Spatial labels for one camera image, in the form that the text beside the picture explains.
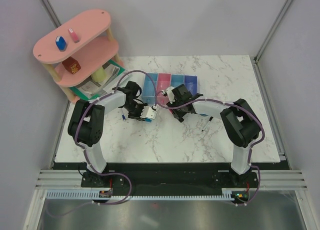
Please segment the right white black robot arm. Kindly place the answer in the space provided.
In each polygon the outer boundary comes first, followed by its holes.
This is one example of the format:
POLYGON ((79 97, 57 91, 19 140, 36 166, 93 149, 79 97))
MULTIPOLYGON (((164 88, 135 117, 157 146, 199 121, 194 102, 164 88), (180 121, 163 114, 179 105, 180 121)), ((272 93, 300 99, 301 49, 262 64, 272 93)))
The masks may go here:
POLYGON ((229 140, 233 144, 229 181, 235 187, 242 186, 251 173, 251 155, 254 145, 259 143, 260 134, 265 137, 261 121, 244 99, 223 102, 203 98, 202 94, 192 95, 185 85, 169 87, 163 95, 168 97, 166 107, 180 122, 186 114, 205 115, 220 119, 229 140))

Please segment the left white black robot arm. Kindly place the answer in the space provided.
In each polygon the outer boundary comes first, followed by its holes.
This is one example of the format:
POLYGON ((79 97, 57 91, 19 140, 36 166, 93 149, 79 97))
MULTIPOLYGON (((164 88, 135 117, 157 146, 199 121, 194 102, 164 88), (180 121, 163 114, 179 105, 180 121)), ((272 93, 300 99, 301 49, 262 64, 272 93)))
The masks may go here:
POLYGON ((142 94, 140 86, 129 81, 125 87, 110 93, 101 102, 79 100, 74 107, 67 132, 76 145, 83 149, 86 171, 82 174, 81 186, 87 188, 107 187, 112 179, 107 172, 107 162, 103 157, 100 139, 103 135, 104 117, 107 113, 124 108, 128 117, 145 121, 143 111, 147 104, 138 100, 142 94))

